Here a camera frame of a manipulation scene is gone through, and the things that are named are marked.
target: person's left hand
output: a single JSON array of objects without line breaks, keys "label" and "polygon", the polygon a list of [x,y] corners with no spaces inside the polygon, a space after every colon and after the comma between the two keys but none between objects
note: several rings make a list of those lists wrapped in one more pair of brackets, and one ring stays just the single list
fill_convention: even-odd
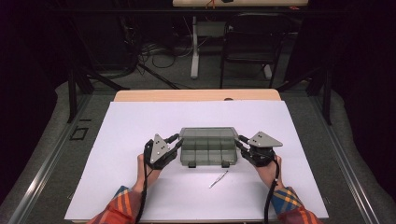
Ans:
[{"label": "person's left hand", "polygon": [[[140,154],[137,156],[137,179],[136,183],[132,187],[132,190],[141,193],[143,191],[143,187],[145,184],[145,170],[143,163],[144,156]],[[148,188],[158,179],[160,176],[161,170],[152,170],[149,166],[147,166],[147,174],[148,174]]]}]

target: sleeve cuff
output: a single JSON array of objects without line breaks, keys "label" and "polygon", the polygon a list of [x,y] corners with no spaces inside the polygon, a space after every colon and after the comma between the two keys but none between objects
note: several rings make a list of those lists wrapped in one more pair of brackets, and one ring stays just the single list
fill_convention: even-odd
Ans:
[{"label": "sleeve cuff", "polygon": [[286,187],[274,192],[271,203],[277,215],[303,206],[292,187]]}]

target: white paper sheet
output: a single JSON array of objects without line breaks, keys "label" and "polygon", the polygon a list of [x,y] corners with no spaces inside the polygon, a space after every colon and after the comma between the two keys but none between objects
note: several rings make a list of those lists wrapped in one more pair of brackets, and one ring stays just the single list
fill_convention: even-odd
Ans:
[{"label": "white paper sheet", "polygon": [[[275,151],[283,159],[285,185],[293,186],[307,209],[328,217],[285,103],[218,101],[111,103],[65,219],[91,219],[103,211],[121,185],[133,185],[136,157],[147,141],[183,127],[235,127],[246,137],[258,131],[274,137],[283,143]],[[181,165],[179,154],[149,189],[142,221],[263,219],[268,188],[239,151],[236,165],[212,189],[225,169],[191,169]],[[276,218],[272,206],[269,218]]]}]

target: person's right hand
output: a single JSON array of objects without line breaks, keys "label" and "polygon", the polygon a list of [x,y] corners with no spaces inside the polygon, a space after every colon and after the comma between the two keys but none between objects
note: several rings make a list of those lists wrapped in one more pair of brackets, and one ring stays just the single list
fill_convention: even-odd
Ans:
[{"label": "person's right hand", "polygon": [[[279,164],[279,177],[277,179],[277,184],[275,186],[275,190],[278,189],[283,189],[285,186],[283,185],[282,182],[282,172],[281,172],[281,167],[282,167],[282,158],[279,156],[276,156],[277,163]],[[268,187],[271,188],[271,185],[275,179],[276,176],[276,164],[271,161],[268,165],[263,166],[263,167],[257,167],[255,166],[257,173],[259,174],[260,178],[262,179],[262,182]]]}]

